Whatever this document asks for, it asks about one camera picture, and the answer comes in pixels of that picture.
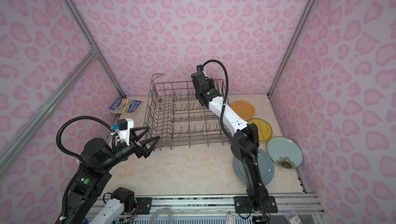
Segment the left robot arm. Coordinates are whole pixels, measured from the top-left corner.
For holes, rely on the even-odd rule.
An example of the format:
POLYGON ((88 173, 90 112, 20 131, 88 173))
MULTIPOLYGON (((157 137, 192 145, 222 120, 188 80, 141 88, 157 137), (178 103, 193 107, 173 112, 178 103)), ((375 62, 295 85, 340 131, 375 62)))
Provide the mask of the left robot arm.
POLYGON ((88 141, 83 152, 77 154, 62 144, 61 137, 66 128, 67 126, 63 125, 57 132, 56 145, 63 153, 77 158, 79 167, 66 186, 61 214, 56 223, 80 224, 112 177, 110 170, 134 154, 138 158, 147 158, 160 140, 160 136, 145 139, 138 145, 149 128, 132 128, 129 145, 117 142, 112 148, 106 140, 97 137, 88 141))

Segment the cat and stars plate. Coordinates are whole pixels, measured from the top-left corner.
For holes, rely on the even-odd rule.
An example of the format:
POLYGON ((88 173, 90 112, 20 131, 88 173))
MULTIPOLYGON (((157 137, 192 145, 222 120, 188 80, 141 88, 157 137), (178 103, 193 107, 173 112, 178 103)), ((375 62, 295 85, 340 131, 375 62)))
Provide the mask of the cat and stars plate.
POLYGON ((214 80, 216 85, 216 90, 220 93, 221 96, 224 95, 224 81, 222 79, 215 79, 214 80))

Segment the grey-blue plate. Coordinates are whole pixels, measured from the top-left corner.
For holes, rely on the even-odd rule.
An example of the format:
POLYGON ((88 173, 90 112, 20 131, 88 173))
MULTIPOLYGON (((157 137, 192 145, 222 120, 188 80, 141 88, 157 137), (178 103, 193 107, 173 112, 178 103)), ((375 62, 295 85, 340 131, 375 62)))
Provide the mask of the grey-blue plate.
MULTIPOLYGON (((262 149, 258 150, 258 166, 260 170, 260 175, 262 177, 262 182, 264 183, 264 185, 268 185, 274 177, 275 169, 271 158, 262 149)), ((237 160, 237 158, 235 157, 233 158, 233 167, 237 177, 244 184, 247 184, 242 162, 240 160, 237 160)))

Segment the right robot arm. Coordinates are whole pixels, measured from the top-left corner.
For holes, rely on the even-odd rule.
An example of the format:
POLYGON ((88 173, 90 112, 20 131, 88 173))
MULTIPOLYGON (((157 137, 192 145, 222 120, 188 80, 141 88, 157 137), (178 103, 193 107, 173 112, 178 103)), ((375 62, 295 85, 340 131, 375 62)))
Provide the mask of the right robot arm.
POLYGON ((199 71, 191 75, 199 103, 216 114, 224 134, 231 141, 234 157, 242 163, 246 177, 248 201, 253 211, 264 211, 269 194, 262 181, 258 163, 258 127, 249 124, 228 105, 226 96, 215 88, 213 79, 199 71))

